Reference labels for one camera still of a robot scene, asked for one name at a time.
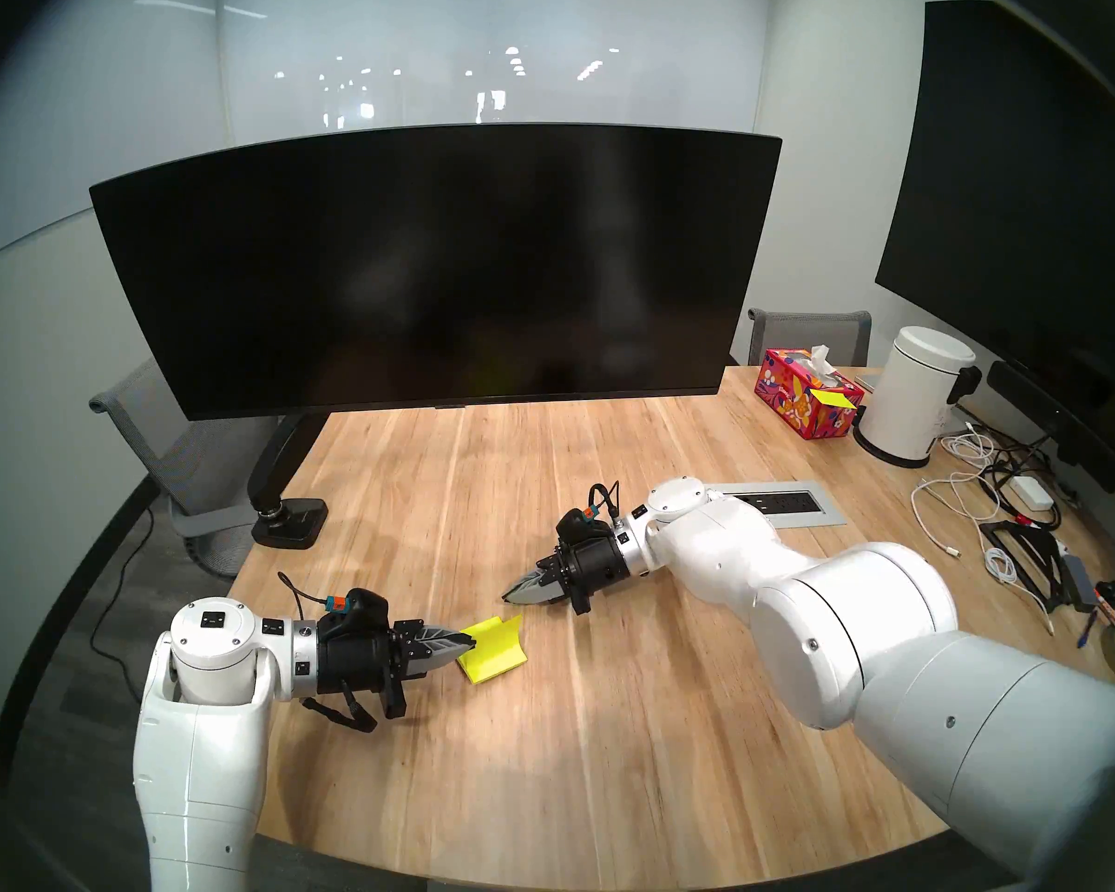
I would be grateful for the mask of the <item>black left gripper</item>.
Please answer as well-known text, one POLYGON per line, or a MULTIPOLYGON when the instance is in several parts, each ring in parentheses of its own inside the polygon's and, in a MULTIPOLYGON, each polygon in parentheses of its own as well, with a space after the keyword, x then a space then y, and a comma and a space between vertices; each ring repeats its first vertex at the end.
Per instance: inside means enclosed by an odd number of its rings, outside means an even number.
POLYGON ((316 710, 329 720, 372 720, 357 694, 380 699, 386 720, 407 712, 403 682, 407 673, 429 673, 458 660, 477 644, 460 630, 432 626, 421 620, 386 618, 374 622, 360 612, 322 615, 317 621, 316 695, 341 695, 348 715, 321 702, 316 710))

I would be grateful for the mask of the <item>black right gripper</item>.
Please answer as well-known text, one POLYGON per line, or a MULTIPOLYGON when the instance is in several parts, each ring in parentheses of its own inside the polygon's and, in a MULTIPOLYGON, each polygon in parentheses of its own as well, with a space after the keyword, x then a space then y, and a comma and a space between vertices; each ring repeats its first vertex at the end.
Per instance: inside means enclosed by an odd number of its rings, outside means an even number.
POLYGON ((615 533, 605 533, 579 542, 560 539, 556 556, 558 571, 530 570, 504 593, 504 601, 513 605, 542 605, 568 601, 575 615, 584 615, 591 610, 592 597, 629 578, 629 566, 615 533))

